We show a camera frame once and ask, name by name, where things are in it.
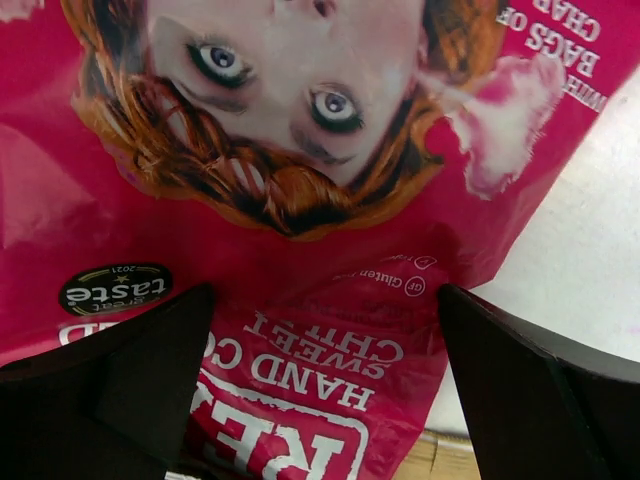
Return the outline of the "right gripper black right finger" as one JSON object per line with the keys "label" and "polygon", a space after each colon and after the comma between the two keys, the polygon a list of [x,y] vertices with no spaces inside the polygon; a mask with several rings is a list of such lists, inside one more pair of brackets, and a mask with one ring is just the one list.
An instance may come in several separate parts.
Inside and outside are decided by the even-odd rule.
{"label": "right gripper black right finger", "polygon": [[636,479],[639,365],[511,315],[454,285],[437,293],[484,479]]}

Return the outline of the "pink hand cooked chips bag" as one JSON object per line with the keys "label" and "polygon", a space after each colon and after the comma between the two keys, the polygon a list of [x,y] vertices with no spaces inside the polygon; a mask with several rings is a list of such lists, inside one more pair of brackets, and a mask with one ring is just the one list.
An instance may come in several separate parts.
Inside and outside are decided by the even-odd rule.
{"label": "pink hand cooked chips bag", "polygon": [[635,1],[5,1],[1,362],[189,287],[184,450],[390,479],[479,286],[639,65]]}

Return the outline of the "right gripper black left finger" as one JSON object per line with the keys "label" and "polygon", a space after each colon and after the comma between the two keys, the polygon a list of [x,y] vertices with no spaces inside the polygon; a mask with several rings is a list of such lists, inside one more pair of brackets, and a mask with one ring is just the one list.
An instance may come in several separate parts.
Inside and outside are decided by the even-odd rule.
{"label": "right gripper black left finger", "polygon": [[214,310],[196,286],[1,369],[4,479],[162,479],[176,462]]}

